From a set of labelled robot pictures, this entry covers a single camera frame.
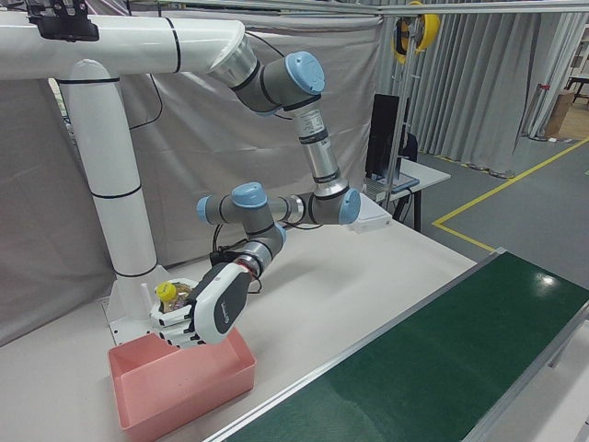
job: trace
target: green conveyor belt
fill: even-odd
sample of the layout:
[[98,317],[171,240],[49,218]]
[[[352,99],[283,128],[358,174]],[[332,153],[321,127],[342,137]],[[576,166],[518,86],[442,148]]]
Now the green conveyor belt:
[[587,299],[504,253],[229,441],[459,441]]

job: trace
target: robot finger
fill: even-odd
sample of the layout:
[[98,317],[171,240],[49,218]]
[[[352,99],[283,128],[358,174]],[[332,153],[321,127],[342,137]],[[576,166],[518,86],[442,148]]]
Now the robot finger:
[[201,343],[204,343],[203,341],[197,339],[197,336],[194,333],[183,334],[183,335],[180,335],[178,338],[170,339],[167,342],[171,343],[172,345],[176,345],[177,347],[180,347],[180,348],[189,348],[194,345],[199,345]]
[[190,324],[186,321],[186,324],[177,325],[175,327],[166,327],[165,329],[158,329],[159,337],[166,341],[173,343],[183,338],[185,335],[190,339],[194,332],[189,331]]
[[185,306],[178,310],[170,311],[169,313],[161,313],[157,307],[154,306],[149,315],[151,323],[154,327],[169,327],[171,325],[181,324],[191,317],[191,306]]

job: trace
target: blue joint cap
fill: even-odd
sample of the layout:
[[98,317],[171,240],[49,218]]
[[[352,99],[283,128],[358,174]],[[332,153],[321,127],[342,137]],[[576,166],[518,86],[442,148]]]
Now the blue joint cap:
[[246,182],[231,192],[233,204],[244,209],[258,209],[268,202],[266,192],[258,182]]
[[289,53],[284,59],[286,71],[307,94],[319,95],[325,88],[325,74],[318,59],[309,52]]
[[211,195],[201,198],[199,202],[196,203],[196,215],[199,216],[199,219],[203,221],[203,223],[211,224],[206,217],[206,202],[209,201],[209,198],[211,198]]
[[274,223],[280,234],[283,236],[283,244],[286,242],[286,230],[280,224]]
[[341,201],[340,224],[353,223],[360,214],[360,193],[356,189],[349,189]]

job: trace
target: yellow bottle cap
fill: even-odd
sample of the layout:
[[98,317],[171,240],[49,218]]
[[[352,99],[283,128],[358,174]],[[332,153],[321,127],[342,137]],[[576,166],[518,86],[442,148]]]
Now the yellow bottle cap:
[[168,302],[176,297],[176,286],[169,281],[164,281],[156,287],[156,295],[162,301]]

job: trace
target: pink plastic container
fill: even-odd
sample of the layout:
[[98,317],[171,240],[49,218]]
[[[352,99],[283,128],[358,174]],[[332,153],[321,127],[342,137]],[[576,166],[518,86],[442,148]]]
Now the pink plastic container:
[[180,350],[154,334],[109,351],[122,430],[155,440],[251,390],[256,359],[236,329],[215,345]]

